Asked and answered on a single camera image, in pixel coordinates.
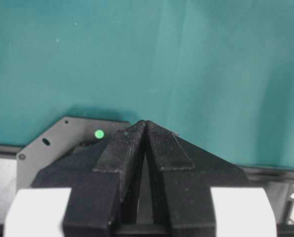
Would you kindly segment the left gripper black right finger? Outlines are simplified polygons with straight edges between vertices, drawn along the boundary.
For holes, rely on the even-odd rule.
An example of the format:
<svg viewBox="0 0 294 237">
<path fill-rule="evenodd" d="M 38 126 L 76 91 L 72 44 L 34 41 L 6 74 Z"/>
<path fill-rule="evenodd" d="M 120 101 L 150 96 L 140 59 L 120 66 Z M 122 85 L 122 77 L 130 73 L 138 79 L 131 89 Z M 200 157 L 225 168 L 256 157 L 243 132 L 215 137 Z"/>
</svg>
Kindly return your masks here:
<svg viewBox="0 0 294 237">
<path fill-rule="evenodd" d="M 214 237 L 211 187 L 244 187 L 245 172 L 172 131 L 147 121 L 145 152 L 153 219 L 173 237 Z"/>
</svg>

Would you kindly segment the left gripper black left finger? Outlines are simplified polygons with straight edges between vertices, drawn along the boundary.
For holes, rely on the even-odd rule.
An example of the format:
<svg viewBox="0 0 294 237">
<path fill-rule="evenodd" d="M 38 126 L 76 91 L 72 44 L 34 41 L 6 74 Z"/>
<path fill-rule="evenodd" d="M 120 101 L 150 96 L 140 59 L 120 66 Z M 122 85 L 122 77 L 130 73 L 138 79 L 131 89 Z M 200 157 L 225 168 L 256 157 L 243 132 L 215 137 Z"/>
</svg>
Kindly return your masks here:
<svg viewBox="0 0 294 237">
<path fill-rule="evenodd" d="M 41 169 L 33 188 L 70 188 L 63 219 L 67 237 L 109 237 L 120 223 L 136 222 L 146 122 Z"/>
</svg>

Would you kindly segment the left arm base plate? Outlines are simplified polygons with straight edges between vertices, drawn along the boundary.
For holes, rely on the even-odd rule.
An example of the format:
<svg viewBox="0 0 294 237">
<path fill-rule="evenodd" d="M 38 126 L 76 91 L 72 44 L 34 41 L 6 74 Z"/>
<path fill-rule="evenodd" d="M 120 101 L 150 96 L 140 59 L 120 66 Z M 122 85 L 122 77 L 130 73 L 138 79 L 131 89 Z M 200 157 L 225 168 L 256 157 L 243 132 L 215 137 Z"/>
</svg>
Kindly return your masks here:
<svg viewBox="0 0 294 237">
<path fill-rule="evenodd" d="M 42 168 L 66 155 L 83 142 L 99 142 L 95 136 L 103 131 L 109 138 L 120 129 L 130 126 L 127 121 L 63 117 L 16 154 L 16 189 L 26 189 Z"/>
</svg>

